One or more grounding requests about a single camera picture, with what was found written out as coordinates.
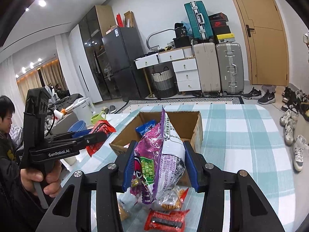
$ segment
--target silver suitcase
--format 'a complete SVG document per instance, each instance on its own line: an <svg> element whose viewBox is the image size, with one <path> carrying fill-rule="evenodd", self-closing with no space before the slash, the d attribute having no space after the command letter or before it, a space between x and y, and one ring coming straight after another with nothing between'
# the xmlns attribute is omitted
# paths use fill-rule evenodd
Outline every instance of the silver suitcase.
<svg viewBox="0 0 309 232"><path fill-rule="evenodd" d="M202 92L220 92L220 73L214 43L193 46Z"/></svg>
<svg viewBox="0 0 309 232"><path fill-rule="evenodd" d="M244 65L238 43L220 43L216 46L221 89L223 94L242 94L244 91Z"/></svg>

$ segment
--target black sleeve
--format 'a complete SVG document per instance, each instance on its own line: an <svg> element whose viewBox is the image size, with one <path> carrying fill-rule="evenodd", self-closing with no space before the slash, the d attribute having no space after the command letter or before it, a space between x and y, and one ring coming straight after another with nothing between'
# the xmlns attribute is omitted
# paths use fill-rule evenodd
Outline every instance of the black sleeve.
<svg viewBox="0 0 309 232"><path fill-rule="evenodd" d="M20 179L20 169L15 161L0 158L1 185L9 199L12 213L20 223L35 231L44 211L40 208L38 198L27 192Z"/></svg>

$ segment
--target green label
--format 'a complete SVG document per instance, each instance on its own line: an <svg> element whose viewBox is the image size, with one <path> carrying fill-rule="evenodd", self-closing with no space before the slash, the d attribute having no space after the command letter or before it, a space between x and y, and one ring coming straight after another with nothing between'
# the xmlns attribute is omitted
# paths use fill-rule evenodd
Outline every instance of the green label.
<svg viewBox="0 0 309 232"><path fill-rule="evenodd" d="M141 157L142 164L142 173L143 177L146 180L146 185L152 184L154 182L154 161L152 159L147 159L145 157Z"/></svg>

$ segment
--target metal screw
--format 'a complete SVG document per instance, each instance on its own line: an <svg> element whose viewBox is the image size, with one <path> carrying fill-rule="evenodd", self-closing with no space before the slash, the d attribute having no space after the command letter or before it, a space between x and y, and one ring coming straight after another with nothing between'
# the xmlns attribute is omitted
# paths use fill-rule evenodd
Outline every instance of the metal screw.
<svg viewBox="0 0 309 232"><path fill-rule="evenodd" d="M247 171L245 171L245 170L240 170L240 171L239 171L239 174L240 174L241 176L243 176L243 177L245 177L245 176L248 175Z"/></svg>
<svg viewBox="0 0 309 232"><path fill-rule="evenodd" d="M115 164L115 163L109 163L109 164L107 165L107 168L108 168L108 169L115 169L115 168L116 168L116 164Z"/></svg>
<svg viewBox="0 0 309 232"><path fill-rule="evenodd" d="M206 164L205 164L205 167L206 167L207 169L213 169L213 168L214 168L214 164L206 163Z"/></svg>
<svg viewBox="0 0 309 232"><path fill-rule="evenodd" d="M78 170L74 172L74 177L81 177L82 171Z"/></svg>

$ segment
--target green and white tablecloth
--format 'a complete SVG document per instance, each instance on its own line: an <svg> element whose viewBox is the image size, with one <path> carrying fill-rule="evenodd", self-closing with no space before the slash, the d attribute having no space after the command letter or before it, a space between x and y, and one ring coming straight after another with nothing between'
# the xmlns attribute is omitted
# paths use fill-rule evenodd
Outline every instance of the green and white tablecloth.
<svg viewBox="0 0 309 232"><path fill-rule="evenodd" d="M293 172L285 149L285 145L274 120L269 112L259 105L244 104L209 104L209 105L169 105L169 111L200 111L203 125L203 143L200 153L207 162L218 166L221 170L236 173L244 169L250 173L262 192L267 197L278 215L286 232L292 231L295 218L295 189ZM72 172L64 180L64 184L72 173L82 170L91 173L116 159L109 143L139 113L161 111L161 106L148 106L130 114L110 115L110 123L117 133L112 134L102 148L92 158L79 158L80 163L73 166ZM129 194L121 200L126 202ZM229 231L230 196L225 191L223 231ZM96 192L92 193L92 231L96 228L95 213ZM185 199L183 210L190 209L185 222L185 231L195 232L203 204L203 193L195 193L190 188ZM131 210L130 217L123 221L124 231L143 231L147 210L137 204Z"/></svg>

